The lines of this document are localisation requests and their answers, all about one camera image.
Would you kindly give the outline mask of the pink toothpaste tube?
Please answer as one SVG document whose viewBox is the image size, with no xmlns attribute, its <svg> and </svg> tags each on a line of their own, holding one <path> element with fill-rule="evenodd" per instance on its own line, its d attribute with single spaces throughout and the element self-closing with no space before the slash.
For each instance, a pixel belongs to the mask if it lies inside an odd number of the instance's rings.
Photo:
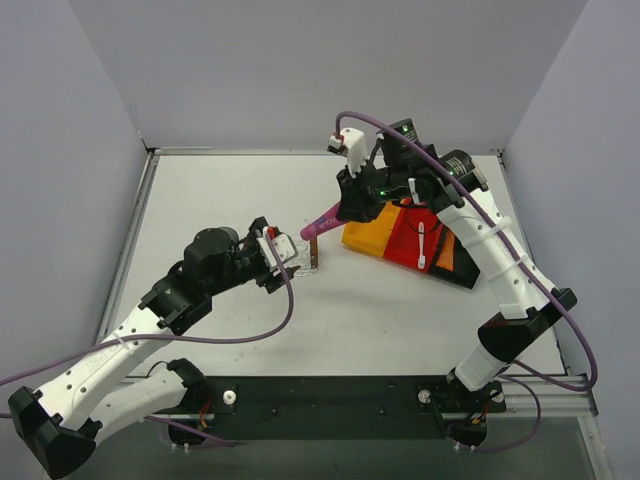
<svg viewBox="0 0 640 480">
<path fill-rule="evenodd" d="M 340 203 L 336 203 L 330 207 L 326 212 L 320 215 L 316 220 L 302 228 L 299 235 L 303 241 L 310 242 L 311 240 L 323 235 L 326 232 L 334 230 L 345 224 L 344 220 L 338 219 L 338 211 Z"/>
</svg>

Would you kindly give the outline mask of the clear textured acrylic tray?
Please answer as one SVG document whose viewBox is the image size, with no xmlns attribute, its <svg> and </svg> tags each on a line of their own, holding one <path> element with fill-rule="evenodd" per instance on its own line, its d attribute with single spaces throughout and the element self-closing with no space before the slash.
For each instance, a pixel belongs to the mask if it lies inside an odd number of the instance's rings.
<svg viewBox="0 0 640 480">
<path fill-rule="evenodd" d="M 294 269 L 293 275 L 296 278 L 312 275 L 318 269 L 310 267 L 309 242 L 303 241 L 300 236 L 292 238 L 297 255 L 295 258 L 287 260 L 284 265 L 287 269 Z"/>
</svg>

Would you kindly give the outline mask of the orange toothpaste tube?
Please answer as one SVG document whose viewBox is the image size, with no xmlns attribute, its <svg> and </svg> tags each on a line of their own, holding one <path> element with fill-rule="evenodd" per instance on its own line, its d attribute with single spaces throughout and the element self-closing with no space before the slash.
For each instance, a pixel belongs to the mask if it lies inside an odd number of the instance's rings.
<svg viewBox="0 0 640 480">
<path fill-rule="evenodd" d="M 442 245 L 436 258 L 435 266 L 440 269 L 453 271 L 455 260 L 455 236 L 447 231 L 442 236 Z"/>
</svg>

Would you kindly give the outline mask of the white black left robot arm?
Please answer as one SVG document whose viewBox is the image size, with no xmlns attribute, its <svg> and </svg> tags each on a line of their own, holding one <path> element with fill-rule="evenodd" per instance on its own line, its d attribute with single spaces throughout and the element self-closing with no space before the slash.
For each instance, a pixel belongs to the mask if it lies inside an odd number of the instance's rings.
<svg viewBox="0 0 640 480">
<path fill-rule="evenodd" d="M 16 433 L 52 479 L 75 472 L 109 436 L 157 411 L 211 405 L 214 388 L 186 359 L 171 360 L 127 387 L 122 380 L 156 351 L 186 338 L 216 295 L 247 282 L 290 289 L 298 254 L 292 238 L 263 217 L 245 237 L 227 227 L 200 231 L 182 260 L 158 280 L 101 343 L 67 360 L 67 369 L 8 399 Z"/>
</svg>

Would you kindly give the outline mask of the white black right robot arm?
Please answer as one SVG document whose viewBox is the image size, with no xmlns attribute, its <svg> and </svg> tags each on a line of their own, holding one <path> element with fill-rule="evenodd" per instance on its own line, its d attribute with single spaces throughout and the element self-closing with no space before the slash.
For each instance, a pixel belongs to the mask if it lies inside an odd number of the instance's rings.
<svg viewBox="0 0 640 480">
<path fill-rule="evenodd" d="M 344 128 L 329 137 L 329 151 L 346 159 L 337 175 L 337 218 L 368 223 L 384 204 L 409 199 L 454 234 L 498 304 L 497 314 L 479 327 L 477 346 L 450 373 L 458 389 L 482 391 L 564 317 L 577 298 L 537 269 L 468 153 L 452 150 L 434 157 L 409 120 L 380 130 L 377 144 L 384 156 L 381 168 L 369 158 L 362 131 Z"/>
</svg>

